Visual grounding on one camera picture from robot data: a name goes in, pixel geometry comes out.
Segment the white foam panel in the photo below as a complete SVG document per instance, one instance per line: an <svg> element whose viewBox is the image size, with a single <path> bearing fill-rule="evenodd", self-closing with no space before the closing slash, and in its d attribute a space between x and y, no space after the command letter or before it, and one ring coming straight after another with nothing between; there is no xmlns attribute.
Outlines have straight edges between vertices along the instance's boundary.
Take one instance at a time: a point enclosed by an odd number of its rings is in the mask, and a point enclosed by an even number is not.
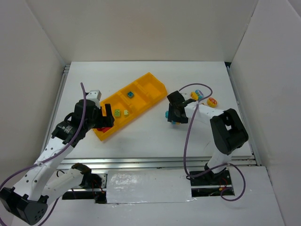
<svg viewBox="0 0 301 226"><path fill-rule="evenodd" d="M189 202L192 196L181 169L111 170L106 199L110 204L178 203Z"/></svg>

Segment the cyan lego brick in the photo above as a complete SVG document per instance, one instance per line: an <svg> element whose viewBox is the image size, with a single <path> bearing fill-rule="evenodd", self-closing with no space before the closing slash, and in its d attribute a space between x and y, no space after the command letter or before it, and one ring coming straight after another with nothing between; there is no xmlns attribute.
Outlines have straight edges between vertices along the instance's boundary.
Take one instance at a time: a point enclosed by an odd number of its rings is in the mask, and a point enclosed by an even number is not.
<svg viewBox="0 0 301 226"><path fill-rule="evenodd" d="M127 93L127 96L128 96L129 98L133 98L133 97L134 97L134 93L130 91L130 92Z"/></svg>

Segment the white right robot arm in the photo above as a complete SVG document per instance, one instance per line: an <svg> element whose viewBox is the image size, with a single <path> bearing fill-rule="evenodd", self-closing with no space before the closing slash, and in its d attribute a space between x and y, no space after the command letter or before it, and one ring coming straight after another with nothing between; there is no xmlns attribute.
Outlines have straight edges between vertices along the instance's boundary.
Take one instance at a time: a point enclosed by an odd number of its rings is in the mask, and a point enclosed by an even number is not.
<svg viewBox="0 0 301 226"><path fill-rule="evenodd" d="M186 164L188 141L194 120L197 120L211 128L214 141L214 153L205 165L205 172L217 175L229 166L232 153L241 148L249 139L249 135L236 110L214 109L200 104L194 99L185 99L175 91L167 96L169 101L168 122L189 124L183 151L183 166L188 177L193 177Z"/></svg>

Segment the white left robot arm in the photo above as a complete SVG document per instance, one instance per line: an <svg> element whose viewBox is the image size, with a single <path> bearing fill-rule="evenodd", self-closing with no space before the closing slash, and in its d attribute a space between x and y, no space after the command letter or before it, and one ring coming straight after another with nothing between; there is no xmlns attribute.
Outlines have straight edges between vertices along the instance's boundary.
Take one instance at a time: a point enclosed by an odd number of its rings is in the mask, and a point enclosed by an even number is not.
<svg viewBox="0 0 301 226"><path fill-rule="evenodd" d="M75 148L90 129L113 127L111 105L105 104L106 115L92 100L81 99L65 119L57 124L42 154L25 175L11 188L0 186L0 201L5 209L29 225L38 223L48 206L75 186L101 188L102 178L76 163L62 176L50 181L62 160Z"/></svg>

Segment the cyan lego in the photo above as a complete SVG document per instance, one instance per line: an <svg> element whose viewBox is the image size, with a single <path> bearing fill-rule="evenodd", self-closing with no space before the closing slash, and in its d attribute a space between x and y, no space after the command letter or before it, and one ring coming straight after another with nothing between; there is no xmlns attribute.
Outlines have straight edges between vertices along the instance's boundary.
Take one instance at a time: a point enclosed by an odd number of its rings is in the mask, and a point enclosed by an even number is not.
<svg viewBox="0 0 301 226"><path fill-rule="evenodd" d="M165 118L166 118L167 120L169 120L169 111L166 111L166 112L165 112Z"/></svg>

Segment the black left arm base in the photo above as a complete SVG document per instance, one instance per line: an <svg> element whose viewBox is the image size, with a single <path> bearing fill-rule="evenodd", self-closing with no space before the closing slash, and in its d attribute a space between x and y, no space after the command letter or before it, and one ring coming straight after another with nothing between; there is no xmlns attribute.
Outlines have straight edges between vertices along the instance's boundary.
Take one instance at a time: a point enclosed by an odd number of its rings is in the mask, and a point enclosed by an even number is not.
<svg viewBox="0 0 301 226"><path fill-rule="evenodd" d="M83 174L81 183L63 194L63 200L93 200L97 204L106 204L106 182L108 174L95 174L82 164L76 163L71 166L73 170L79 170Z"/></svg>

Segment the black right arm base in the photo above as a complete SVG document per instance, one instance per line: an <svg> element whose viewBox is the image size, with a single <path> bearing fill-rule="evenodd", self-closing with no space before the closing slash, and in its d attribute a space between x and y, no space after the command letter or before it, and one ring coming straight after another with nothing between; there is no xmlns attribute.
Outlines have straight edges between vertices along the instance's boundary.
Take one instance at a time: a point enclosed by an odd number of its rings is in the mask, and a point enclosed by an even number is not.
<svg viewBox="0 0 301 226"><path fill-rule="evenodd" d="M215 176L210 171L200 177L186 176L186 179L190 181L192 197L220 196L221 191L224 196L234 196L231 176L227 168Z"/></svg>

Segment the yellow four-compartment bin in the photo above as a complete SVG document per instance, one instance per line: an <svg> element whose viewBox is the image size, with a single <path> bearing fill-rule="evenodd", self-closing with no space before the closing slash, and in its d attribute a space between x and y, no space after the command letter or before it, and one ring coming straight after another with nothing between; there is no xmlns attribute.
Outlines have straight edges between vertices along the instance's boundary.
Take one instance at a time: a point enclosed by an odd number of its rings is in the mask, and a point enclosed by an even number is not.
<svg viewBox="0 0 301 226"><path fill-rule="evenodd" d="M133 92L134 97L129 98L128 92ZM104 105L110 104L112 114L115 119L114 126L105 133L93 129L100 141L105 141L118 130L122 129L143 113L151 109L167 96L165 85L159 81L153 74L146 73L142 77L131 82L129 85L115 92L108 98L100 102L103 108L103 114L106 115ZM114 110L120 109L121 116L115 117ZM129 116L124 116L124 110L129 111Z"/></svg>

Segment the red rounded lego piece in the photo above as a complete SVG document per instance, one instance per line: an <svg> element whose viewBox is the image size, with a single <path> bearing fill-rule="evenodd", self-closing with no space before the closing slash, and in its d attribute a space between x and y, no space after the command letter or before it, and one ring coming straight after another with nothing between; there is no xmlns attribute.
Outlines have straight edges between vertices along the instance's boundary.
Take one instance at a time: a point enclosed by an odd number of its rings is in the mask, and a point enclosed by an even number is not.
<svg viewBox="0 0 301 226"><path fill-rule="evenodd" d="M105 133L105 132L107 132L110 129L111 129L111 127L103 127L103 128L97 128L97 131Z"/></svg>

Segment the blue patterned oval lego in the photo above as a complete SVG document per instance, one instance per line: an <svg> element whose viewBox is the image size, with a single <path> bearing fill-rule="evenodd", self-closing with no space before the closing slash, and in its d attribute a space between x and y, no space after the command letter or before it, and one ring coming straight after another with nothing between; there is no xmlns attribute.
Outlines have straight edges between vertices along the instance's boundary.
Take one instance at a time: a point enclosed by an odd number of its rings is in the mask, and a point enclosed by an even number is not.
<svg viewBox="0 0 301 226"><path fill-rule="evenodd" d="M199 89L195 90L195 93L197 94L198 99L202 99L204 97L204 94Z"/></svg>

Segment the green lego plate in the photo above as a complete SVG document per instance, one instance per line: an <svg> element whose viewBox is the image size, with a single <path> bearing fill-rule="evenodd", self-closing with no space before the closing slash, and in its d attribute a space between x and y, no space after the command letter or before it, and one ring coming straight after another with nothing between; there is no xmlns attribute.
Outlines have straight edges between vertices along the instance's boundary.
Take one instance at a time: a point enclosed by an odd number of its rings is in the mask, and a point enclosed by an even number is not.
<svg viewBox="0 0 301 226"><path fill-rule="evenodd" d="M121 116L120 109L115 109L115 110L114 110L114 116L115 116L115 117L120 117L120 116Z"/></svg>

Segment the yellow orange oval lego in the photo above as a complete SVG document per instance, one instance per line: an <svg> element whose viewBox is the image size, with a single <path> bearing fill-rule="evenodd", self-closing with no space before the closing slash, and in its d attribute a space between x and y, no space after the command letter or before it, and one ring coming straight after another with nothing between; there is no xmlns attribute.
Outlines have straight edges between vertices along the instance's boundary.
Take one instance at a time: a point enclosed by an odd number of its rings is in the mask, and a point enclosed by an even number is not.
<svg viewBox="0 0 301 226"><path fill-rule="evenodd" d="M209 107L211 107L211 108L215 108L217 105L218 105L218 102L217 102L217 100L216 99L214 99L213 97L209 97L208 99L207 99L207 105L209 106Z"/></svg>

